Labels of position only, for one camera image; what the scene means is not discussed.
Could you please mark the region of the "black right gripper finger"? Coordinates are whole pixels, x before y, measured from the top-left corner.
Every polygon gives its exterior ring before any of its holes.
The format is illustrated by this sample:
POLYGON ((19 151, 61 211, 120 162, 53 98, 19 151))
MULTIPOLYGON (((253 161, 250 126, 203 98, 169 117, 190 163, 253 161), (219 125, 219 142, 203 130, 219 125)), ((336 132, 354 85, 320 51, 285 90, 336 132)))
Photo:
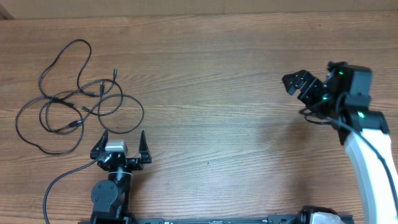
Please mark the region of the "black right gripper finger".
POLYGON ((303 84, 311 78, 311 73, 306 70, 300 70, 295 73, 286 74, 282 77, 282 83, 289 95, 293 95, 296 90, 301 89, 303 84))
POLYGON ((311 82, 307 82, 300 89, 301 93, 298 99, 305 105, 313 105, 320 101, 323 96, 323 85, 322 82, 315 78, 311 82))

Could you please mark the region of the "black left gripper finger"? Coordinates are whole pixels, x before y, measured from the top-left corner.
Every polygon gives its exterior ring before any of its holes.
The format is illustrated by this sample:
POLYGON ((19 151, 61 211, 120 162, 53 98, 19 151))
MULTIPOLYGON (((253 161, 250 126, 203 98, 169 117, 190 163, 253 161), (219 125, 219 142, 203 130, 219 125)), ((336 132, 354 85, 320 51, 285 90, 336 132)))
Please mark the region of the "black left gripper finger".
POLYGON ((150 155, 150 151, 149 151, 149 147, 147 145, 146 134, 145 134, 145 130, 144 129, 141 131, 141 137, 140 137, 140 142, 139 142, 139 153, 142 156, 149 156, 150 155))
POLYGON ((105 130, 99 141, 94 145, 91 153, 100 153, 105 149, 106 143, 108 142, 108 130, 105 130))

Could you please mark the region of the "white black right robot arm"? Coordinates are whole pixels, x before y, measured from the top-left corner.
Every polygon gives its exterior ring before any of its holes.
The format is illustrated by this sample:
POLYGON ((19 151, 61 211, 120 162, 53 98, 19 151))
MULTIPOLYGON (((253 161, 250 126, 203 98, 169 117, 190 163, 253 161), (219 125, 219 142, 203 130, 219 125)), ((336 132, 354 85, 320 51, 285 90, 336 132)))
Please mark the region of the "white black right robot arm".
POLYGON ((382 112, 371 111, 373 80, 368 67, 329 62, 321 81, 306 70, 286 74, 288 94, 299 92, 305 105, 299 111, 316 125, 330 125, 338 133, 356 174, 365 223, 397 223, 397 171, 392 141, 382 112))

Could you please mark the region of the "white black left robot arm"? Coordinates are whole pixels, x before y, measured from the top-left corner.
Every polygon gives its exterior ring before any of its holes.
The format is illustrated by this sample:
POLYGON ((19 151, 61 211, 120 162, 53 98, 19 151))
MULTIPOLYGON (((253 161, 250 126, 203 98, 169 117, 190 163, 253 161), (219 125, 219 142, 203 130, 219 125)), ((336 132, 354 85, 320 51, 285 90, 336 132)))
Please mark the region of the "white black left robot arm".
POLYGON ((145 132, 141 132, 139 157, 127 157, 123 140, 108 139, 105 131, 90 152, 98 167, 108 172, 106 180, 99 181, 91 191, 93 212, 90 223, 137 223, 129 211, 132 173, 152 162, 145 132))

